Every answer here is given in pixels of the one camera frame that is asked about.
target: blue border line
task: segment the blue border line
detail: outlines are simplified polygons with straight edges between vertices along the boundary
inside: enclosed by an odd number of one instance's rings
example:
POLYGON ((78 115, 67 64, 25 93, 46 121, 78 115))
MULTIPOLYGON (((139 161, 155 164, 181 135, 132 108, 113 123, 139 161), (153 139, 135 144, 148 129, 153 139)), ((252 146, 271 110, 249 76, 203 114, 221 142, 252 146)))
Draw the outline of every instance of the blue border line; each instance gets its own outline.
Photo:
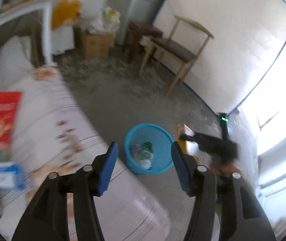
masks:
MULTIPOLYGON (((244 97, 244 99, 241 100, 241 102, 240 102, 233 110, 231 110, 231 111, 227 114, 227 116, 230 116, 231 114, 233 114, 233 113, 236 111, 236 109, 237 109, 237 108, 246 100, 246 98, 251 94, 251 92, 256 88, 256 86, 259 85, 259 83, 263 80, 263 78, 266 76, 266 74, 268 73, 268 71, 271 69, 271 67, 272 67, 272 66, 274 65, 274 63, 276 62, 277 58, 279 57, 279 55, 280 55, 281 52, 283 51, 285 45, 286 45, 286 40, 285 40, 285 42, 284 42, 284 44, 283 44, 281 50, 279 51, 277 57, 275 58, 275 60, 274 60, 273 63, 271 64, 271 66, 268 68, 268 70, 265 72, 265 74, 262 76, 262 78, 259 80, 259 82, 258 82, 258 83, 254 86, 254 88, 248 93, 248 95, 246 95, 246 96, 244 97)), ((176 75, 176 74, 175 74, 174 72, 172 72, 166 65, 164 65, 163 63, 161 63, 161 65, 162 65, 163 67, 165 67, 166 69, 168 69, 174 76, 176 75)), ((205 105, 215 116, 220 117, 217 113, 215 113, 215 112, 210 108, 210 106, 209 106, 189 85, 187 85, 185 82, 183 82, 183 84, 184 84, 190 91, 192 91, 193 94, 194 94, 196 97, 198 97, 198 98, 204 103, 204 105, 205 105)))

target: white metal frame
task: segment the white metal frame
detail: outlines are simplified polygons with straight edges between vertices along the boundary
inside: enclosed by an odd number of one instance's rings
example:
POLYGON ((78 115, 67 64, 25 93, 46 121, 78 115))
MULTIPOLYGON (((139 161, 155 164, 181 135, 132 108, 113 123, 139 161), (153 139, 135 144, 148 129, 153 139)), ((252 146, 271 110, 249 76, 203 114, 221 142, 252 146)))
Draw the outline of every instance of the white metal frame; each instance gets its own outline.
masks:
POLYGON ((31 0, 14 6, 0 14, 0 26, 22 15, 42 10, 41 44, 45 64, 55 66, 52 56, 52 13, 54 0, 31 0))

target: wooden chair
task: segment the wooden chair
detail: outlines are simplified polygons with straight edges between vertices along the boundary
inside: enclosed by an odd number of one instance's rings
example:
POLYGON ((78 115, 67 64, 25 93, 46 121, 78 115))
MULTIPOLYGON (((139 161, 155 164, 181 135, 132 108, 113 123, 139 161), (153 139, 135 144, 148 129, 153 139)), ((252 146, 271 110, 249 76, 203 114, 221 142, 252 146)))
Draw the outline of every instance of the wooden chair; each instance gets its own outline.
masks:
POLYGON ((173 79, 173 82, 170 84, 169 88, 167 89, 165 96, 167 96, 171 92, 171 90, 174 88, 174 86, 176 85, 176 83, 180 79, 181 75, 182 75, 182 77, 181 77, 180 84, 183 83, 185 77, 191 71, 194 63, 196 62, 196 60, 200 56, 201 52, 204 50, 209 39, 210 38, 214 39, 213 34, 211 34, 200 23, 193 21, 193 20, 190 20, 188 18, 182 17, 182 16, 178 16, 178 15, 174 15, 174 18, 176 19, 176 23, 175 23, 173 29, 171 30, 171 33, 170 33, 168 38, 153 38, 153 39, 151 39, 149 45, 147 46, 147 50, 146 50, 146 53, 145 53, 145 56, 144 56, 144 59, 142 62, 142 66, 141 66, 141 69, 139 72, 140 75, 143 73, 143 70, 144 70, 144 67, 147 63, 149 55, 154 48, 161 51, 161 55, 158 59, 156 66, 158 66, 160 64, 160 62, 163 59, 164 54, 168 54, 169 56, 171 56, 172 58, 177 60, 179 63, 181 63, 181 68, 176 73, 176 76, 173 79), (194 27, 195 29, 201 30, 202 32, 207 34, 207 38, 203 42, 201 48, 195 54, 193 52, 189 51, 187 48, 183 47, 182 45, 178 44, 177 42, 171 40, 171 38, 174 35, 174 32, 176 31, 180 21, 185 22, 185 23, 189 24, 190 26, 194 27), (185 65, 187 65, 187 69, 186 69, 185 73, 183 74, 184 69, 185 69, 185 65))

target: orange plastic bag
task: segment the orange plastic bag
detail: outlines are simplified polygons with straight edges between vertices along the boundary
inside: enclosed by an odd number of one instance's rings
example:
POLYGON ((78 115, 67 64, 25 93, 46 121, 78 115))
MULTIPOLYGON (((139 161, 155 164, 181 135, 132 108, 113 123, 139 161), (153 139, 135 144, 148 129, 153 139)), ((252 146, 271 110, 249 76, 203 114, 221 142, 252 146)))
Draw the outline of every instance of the orange plastic bag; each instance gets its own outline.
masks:
POLYGON ((79 0, 61 0, 53 11, 52 29, 57 29, 63 24, 72 25, 78 17, 82 4, 79 0))

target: blue package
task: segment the blue package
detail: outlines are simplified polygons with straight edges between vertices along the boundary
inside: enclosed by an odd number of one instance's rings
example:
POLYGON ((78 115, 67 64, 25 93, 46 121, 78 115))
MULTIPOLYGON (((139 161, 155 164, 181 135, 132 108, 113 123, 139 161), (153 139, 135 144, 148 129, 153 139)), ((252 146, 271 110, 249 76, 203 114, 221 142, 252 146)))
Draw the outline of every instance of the blue package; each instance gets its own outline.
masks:
POLYGON ((0 162, 0 189, 24 189, 23 171, 13 162, 0 162))

